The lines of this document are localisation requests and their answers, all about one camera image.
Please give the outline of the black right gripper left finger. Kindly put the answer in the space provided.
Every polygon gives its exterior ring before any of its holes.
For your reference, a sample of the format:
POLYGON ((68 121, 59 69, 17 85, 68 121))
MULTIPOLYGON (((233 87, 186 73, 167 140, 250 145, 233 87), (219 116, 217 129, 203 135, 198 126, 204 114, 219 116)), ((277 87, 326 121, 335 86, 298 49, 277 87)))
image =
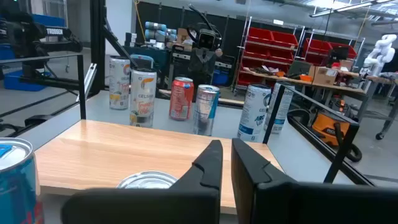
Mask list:
POLYGON ((223 147, 213 140, 167 189, 86 189, 62 206, 62 223, 218 223, 223 147))

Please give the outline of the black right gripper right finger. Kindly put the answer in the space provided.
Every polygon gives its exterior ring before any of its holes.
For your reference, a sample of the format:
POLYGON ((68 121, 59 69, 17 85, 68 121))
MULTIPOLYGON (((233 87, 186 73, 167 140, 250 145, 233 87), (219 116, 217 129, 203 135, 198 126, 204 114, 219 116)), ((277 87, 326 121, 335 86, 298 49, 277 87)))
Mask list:
POLYGON ((298 182, 237 138, 231 179, 240 223, 397 223, 397 189, 298 182))

